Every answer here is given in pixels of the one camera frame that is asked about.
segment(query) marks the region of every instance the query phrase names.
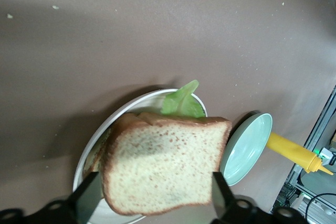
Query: black cable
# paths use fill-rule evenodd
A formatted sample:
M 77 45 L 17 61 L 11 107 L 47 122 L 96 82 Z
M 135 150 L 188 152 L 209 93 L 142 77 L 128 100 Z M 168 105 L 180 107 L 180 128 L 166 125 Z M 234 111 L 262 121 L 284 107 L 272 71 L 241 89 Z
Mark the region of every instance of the black cable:
M 316 196 L 312 197 L 311 200 L 308 202 L 307 204 L 307 208 L 306 208 L 306 214 L 305 214 L 305 219 L 308 220 L 308 208 L 310 207 L 310 205 L 312 204 L 312 202 L 318 198 L 318 197 L 321 197 L 321 196 L 324 196 L 324 195 L 332 195 L 332 196 L 336 196 L 336 194 L 333 194 L 333 193 L 324 193 L 324 194 L 317 194 Z

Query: light green bowl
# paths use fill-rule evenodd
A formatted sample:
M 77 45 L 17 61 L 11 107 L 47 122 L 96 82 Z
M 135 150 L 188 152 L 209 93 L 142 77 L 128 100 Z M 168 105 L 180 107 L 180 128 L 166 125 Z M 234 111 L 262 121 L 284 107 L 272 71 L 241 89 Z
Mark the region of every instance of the light green bowl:
M 272 129 L 270 114 L 255 114 L 245 120 L 229 139 L 220 171 L 229 186 L 238 183 L 252 169 L 263 152 Z

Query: bread crust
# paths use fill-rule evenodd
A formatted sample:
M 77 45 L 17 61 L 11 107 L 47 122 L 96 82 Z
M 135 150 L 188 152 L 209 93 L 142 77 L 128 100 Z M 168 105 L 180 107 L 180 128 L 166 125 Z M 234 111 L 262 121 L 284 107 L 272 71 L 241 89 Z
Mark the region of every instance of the bread crust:
M 102 187 L 103 187 L 103 195 L 107 204 L 111 207 L 111 209 L 120 214 L 120 215 L 136 215 L 142 214 L 146 216 L 151 215 L 160 215 L 166 212 L 169 212 L 173 209 L 180 208 L 182 206 L 199 206 L 204 204 L 181 204 L 176 205 L 172 208 L 167 208 L 164 211 L 155 211 L 155 212 L 132 212 L 132 211 L 124 211 L 116 207 L 113 202 L 114 200 L 110 197 L 109 187 L 107 186 L 110 184 L 110 178 L 108 174 L 113 173 L 113 162 L 111 162 L 112 157 L 114 156 L 116 150 L 118 149 L 118 145 L 120 144 L 120 139 L 123 134 L 127 134 L 128 132 L 133 131 L 134 129 L 146 129 L 149 125 L 157 125 L 157 126 L 164 126 L 165 124 L 171 123 L 181 124 L 183 126 L 190 126 L 190 127 L 198 127 L 198 126 L 207 126 L 218 122 L 224 122 L 227 125 L 227 130 L 223 135 L 223 141 L 221 142 L 220 146 L 220 158 L 216 162 L 216 170 L 219 170 L 219 166 L 221 163 L 222 155 L 224 152 L 224 148 L 229 137 L 230 130 L 232 128 L 232 123 L 222 117 L 206 117 L 206 118 L 189 118 L 189 117 L 182 117 L 182 116 L 165 116 L 159 115 L 155 113 L 143 112 L 140 115 L 135 115 L 133 113 L 126 113 L 120 116 L 113 124 L 111 134 L 106 140 L 106 147 L 104 149 L 100 171 L 102 176 Z

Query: lettuce leaf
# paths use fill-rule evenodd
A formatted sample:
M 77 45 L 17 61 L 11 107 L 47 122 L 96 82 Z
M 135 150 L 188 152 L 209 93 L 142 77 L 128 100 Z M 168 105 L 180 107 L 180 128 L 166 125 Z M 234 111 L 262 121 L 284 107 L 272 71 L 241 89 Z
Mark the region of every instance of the lettuce leaf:
M 193 118 L 204 117 L 205 113 L 202 106 L 192 96 L 198 84 L 197 80 L 193 80 L 179 90 L 166 95 L 161 108 L 161 114 L 191 116 Z

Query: white plate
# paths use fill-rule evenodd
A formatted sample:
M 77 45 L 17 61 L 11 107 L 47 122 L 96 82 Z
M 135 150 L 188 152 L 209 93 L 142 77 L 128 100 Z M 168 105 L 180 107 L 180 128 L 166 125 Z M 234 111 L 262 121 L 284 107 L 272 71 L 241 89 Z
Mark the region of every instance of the white plate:
M 80 160 L 78 162 L 75 178 L 73 181 L 73 191 L 82 183 L 83 177 L 83 167 L 85 163 L 85 159 L 87 158 L 89 152 L 94 146 L 95 142 L 99 139 L 99 137 L 105 132 L 105 130 L 122 114 L 126 112 L 155 112 L 160 113 L 160 109 L 162 107 L 163 100 L 165 96 L 169 93 L 175 92 L 177 89 L 163 89 L 153 91 L 147 94 L 144 94 L 134 100 L 126 103 L 120 109 L 116 110 L 112 115 L 110 115 L 105 122 L 96 130 L 93 134 L 92 138 L 88 142 L 85 147 Z M 193 97 L 196 99 L 198 103 L 202 106 L 205 115 L 207 116 L 206 109 L 204 107 L 203 102 L 193 94 Z M 141 219 L 145 218 L 142 215 L 134 215 L 134 216 L 122 216 L 114 211 L 108 206 L 104 199 L 100 200 L 97 208 L 95 209 L 89 223 L 91 224 L 132 224 Z
M 229 139 L 220 171 L 229 186 L 238 183 L 252 169 L 263 152 L 272 129 L 270 114 L 255 114 L 245 120 Z

